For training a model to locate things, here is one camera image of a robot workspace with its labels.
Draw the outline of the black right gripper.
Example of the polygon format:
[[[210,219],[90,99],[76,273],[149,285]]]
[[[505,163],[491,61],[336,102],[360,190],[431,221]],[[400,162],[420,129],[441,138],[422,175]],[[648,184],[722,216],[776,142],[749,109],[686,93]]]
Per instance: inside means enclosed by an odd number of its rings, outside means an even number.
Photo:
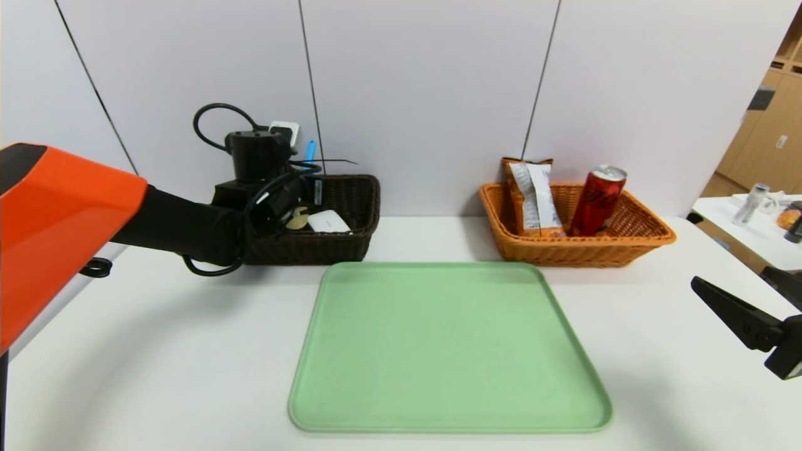
[[[765,267],[759,276],[801,311],[801,271]],[[699,276],[693,277],[690,287],[746,348],[773,350],[765,368],[780,380],[800,377],[801,314],[782,322]]]

